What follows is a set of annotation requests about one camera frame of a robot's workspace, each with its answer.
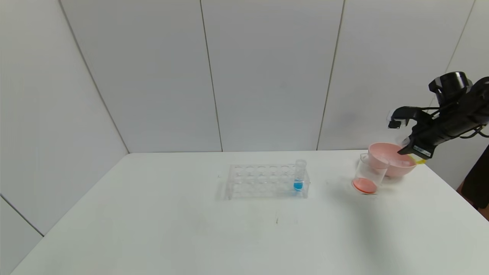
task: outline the white table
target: white table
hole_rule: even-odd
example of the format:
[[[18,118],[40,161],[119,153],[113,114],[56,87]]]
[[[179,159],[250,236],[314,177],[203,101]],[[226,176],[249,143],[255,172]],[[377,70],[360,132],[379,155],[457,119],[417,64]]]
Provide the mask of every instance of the white table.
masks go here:
[[[13,275],[489,274],[489,223],[427,166],[378,195],[364,151],[130,154]],[[223,199],[230,164],[308,161],[308,199]]]

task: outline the wall seam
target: wall seam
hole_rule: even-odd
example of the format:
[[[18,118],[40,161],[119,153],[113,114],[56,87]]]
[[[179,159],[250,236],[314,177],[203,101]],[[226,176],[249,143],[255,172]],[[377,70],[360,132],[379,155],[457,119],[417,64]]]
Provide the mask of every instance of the wall seam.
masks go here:
[[[200,14],[202,15],[202,27],[204,29],[205,49],[207,50],[207,61],[209,62],[209,73],[211,75],[212,95],[214,96],[214,106],[216,107],[216,120],[217,120],[217,130],[219,132],[219,142],[221,143],[221,152],[224,152],[222,148],[221,127],[219,125],[219,116],[217,113],[216,92],[214,91],[214,79],[212,78],[211,57],[209,55],[209,45],[207,44],[207,33],[205,32],[204,10],[202,9],[202,0],[200,0],[199,2],[200,2]]]
[[[92,79],[92,83],[93,85],[95,86],[95,89],[97,90],[97,93],[98,93],[98,96],[100,97],[100,100],[102,101],[102,104],[104,105],[105,107],[105,110],[107,110],[107,113],[109,114],[109,117],[111,118],[111,121],[112,121],[112,124],[114,125],[115,127],[115,130],[117,131],[117,133],[119,134],[119,137],[122,141],[122,144],[124,145],[124,147],[126,148],[126,152],[127,153],[130,153],[129,152],[129,149],[127,148],[127,145],[126,145],[126,142],[124,141],[124,139],[122,138],[122,135],[121,135],[121,132],[119,131],[119,128],[117,127],[117,124],[115,123],[113,117],[112,117],[112,114],[110,113],[109,109],[107,108],[107,104],[105,103],[104,101],[104,98],[102,97],[102,94],[100,93],[100,90],[98,88],[98,85],[97,83],[95,82],[95,79],[93,78],[93,75],[90,71],[90,68],[88,66],[88,63],[85,59],[85,56],[83,55],[82,53],[82,49],[80,48],[80,45],[78,44],[78,40],[76,40],[76,36],[75,36],[75,33],[73,31],[73,28],[71,27],[71,24],[69,23],[69,20],[68,20],[68,16],[66,15],[66,11],[65,11],[65,8],[63,7],[63,4],[61,3],[61,0],[58,0],[58,3],[61,7],[61,11],[63,12],[63,15],[65,17],[65,20],[66,20],[66,23],[68,24],[68,28],[71,32],[71,36],[73,37],[73,40],[75,41],[75,44],[76,44],[76,47],[78,49],[78,52],[80,53],[80,56],[82,57],[82,60],[83,60],[83,63],[85,64],[85,67],[87,68],[87,71],[89,72],[89,75],[90,75],[90,78]]]
[[[324,114],[326,113],[326,104],[328,103],[328,95],[330,94],[330,86],[331,86],[331,79],[333,77],[334,61],[336,60],[336,51],[338,50],[339,33],[341,30],[341,24],[343,23],[343,13],[345,12],[345,2],[346,0],[343,0],[343,7],[341,8],[341,16],[339,18],[338,34],[336,35],[336,45],[334,46],[333,62],[331,63],[330,78],[328,80],[328,88],[326,89],[326,99],[324,101],[321,125],[319,126],[319,136],[317,137],[316,151],[319,150],[319,141],[321,140],[321,130],[323,129]]]
[[[17,212],[17,214],[22,217],[25,222],[27,222],[37,233],[39,233],[39,235],[41,235],[42,237],[44,237],[44,234],[41,233],[41,231],[39,231],[39,229],[37,229],[37,227],[35,227],[29,220],[27,220],[27,218],[22,215],[22,213],[20,213],[17,208],[15,208],[15,206],[13,206],[13,204],[11,204],[8,199],[6,199],[3,194],[0,194],[0,198],[2,198],[15,212]]]

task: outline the blue liquid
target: blue liquid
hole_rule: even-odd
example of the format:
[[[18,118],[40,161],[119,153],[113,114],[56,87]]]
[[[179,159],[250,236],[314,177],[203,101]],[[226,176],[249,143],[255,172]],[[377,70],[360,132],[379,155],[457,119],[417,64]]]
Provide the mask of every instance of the blue liquid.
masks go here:
[[[301,180],[294,180],[294,189],[295,190],[302,190],[302,186],[304,185],[304,181]]]

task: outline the glass beaker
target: glass beaker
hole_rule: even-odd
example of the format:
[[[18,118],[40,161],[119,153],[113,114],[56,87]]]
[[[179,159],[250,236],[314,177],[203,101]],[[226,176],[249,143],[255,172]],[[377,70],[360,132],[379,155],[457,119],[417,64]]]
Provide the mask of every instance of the glass beaker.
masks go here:
[[[389,161],[383,158],[373,158],[368,153],[360,155],[356,168],[353,186],[365,194],[374,194],[389,168]]]

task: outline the robotic arm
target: robotic arm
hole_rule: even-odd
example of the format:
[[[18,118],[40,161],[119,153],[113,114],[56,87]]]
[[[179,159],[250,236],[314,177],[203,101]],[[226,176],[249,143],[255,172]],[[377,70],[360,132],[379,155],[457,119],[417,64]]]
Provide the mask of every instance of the robotic arm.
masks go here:
[[[461,138],[477,134],[489,138],[481,133],[489,122],[489,77],[472,85],[465,73],[456,71],[437,77],[428,87],[436,94],[439,108],[404,106],[395,109],[387,118],[388,127],[396,129],[407,125],[410,119],[417,121],[399,154],[416,154],[427,160],[433,157],[438,144],[467,132],[474,131]],[[429,114],[425,112],[427,110],[435,112]]]

